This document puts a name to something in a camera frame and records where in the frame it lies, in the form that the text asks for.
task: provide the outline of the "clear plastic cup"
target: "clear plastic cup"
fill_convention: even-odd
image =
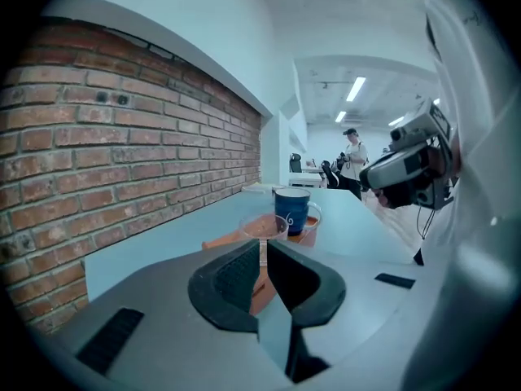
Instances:
[[[241,239],[258,239],[260,242],[260,265],[268,265],[267,241],[270,239],[286,240],[289,225],[284,217],[274,213],[257,214],[246,217],[240,222]]]

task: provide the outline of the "black slot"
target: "black slot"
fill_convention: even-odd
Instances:
[[[119,309],[78,353],[78,360],[105,375],[143,315],[141,311]]]

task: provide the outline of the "office chair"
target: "office chair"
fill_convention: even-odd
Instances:
[[[291,154],[290,156],[290,170],[292,173],[301,173],[302,165],[300,164],[300,160],[302,157],[298,153]]]
[[[331,164],[328,160],[322,162],[322,170],[327,178],[327,188],[336,189],[339,187],[339,178],[331,171]]]

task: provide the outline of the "fluorescent light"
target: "fluorescent light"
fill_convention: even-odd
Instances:
[[[339,115],[336,117],[336,122],[337,123],[340,123],[342,121],[342,119],[344,118],[345,116],[345,112],[340,112]]]
[[[357,77],[355,80],[355,83],[352,85],[351,91],[349,91],[348,97],[345,99],[345,101],[353,101],[355,97],[357,97],[358,91],[360,91],[360,88],[364,85],[364,82],[366,82],[366,79],[364,77]]]
[[[404,117],[405,117],[405,116],[398,117],[395,121],[392,121],[391,123],[389,123],[389,125],[390,125],[390,126],[394,126],[396,123],[400,123],[401,121],[404,120]]]

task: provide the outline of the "white countertop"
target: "white countertop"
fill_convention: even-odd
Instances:
[[[315,249],[376,261],[410,263],[407,247],[350,191],[306,188],[322,208]],[[199,251],[238,228],[243,217],[274,211],[270,194],[240,192],[132,236],[85,257],[89,299],[101,295],[136,270]]]

